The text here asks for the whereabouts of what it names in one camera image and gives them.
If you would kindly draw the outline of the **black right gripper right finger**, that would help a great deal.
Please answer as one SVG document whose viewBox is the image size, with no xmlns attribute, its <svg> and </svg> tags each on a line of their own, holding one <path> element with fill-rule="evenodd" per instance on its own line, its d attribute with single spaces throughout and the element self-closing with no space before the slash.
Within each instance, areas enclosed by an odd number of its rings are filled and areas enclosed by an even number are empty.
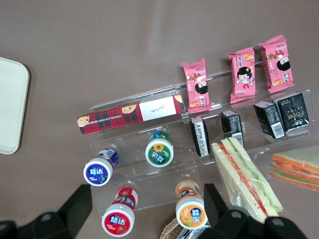
<svg viewBox="0 0 319 239">
<path fill-rule="evenodd" d="M 229 209 L 215 185 L 204 185 L 204 209 L 210 228 L 205 239 L 261 239 L 262 224 L 239 209 Z"/>
</svg>

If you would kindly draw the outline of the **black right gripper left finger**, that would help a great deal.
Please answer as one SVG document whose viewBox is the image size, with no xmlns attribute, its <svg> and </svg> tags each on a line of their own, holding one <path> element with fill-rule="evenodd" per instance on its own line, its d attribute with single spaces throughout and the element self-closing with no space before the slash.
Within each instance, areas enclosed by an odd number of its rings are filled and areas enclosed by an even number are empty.
<svg viewBox="0 0 319 239">
<path fill-rule="evenodd" d="M 91 186 L 80 185 L 58 211 L 44 213 L 35 220 L 35 236 L 37 239 L 74 239 L 91 211 Z"/>
</svg>

